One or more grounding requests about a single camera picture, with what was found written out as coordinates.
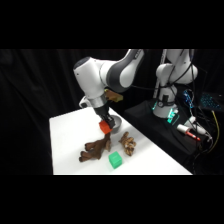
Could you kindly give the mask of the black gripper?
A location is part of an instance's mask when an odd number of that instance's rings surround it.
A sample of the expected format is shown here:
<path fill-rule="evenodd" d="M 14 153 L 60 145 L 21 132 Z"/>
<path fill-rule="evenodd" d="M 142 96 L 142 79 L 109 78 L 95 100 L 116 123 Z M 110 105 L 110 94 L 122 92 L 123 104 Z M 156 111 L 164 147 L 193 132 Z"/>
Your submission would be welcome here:
<path fill-rule="evenodd" d="M 94 109 L 95 113 L 100 116 L 100 118 L 109 124 L 110 128 L 113 129 L 115 126 L 115 119 L 114 117 L 110 116 L 109 114 L 109 107 L 107 105 L 103 105 L 101 107 Z"/>

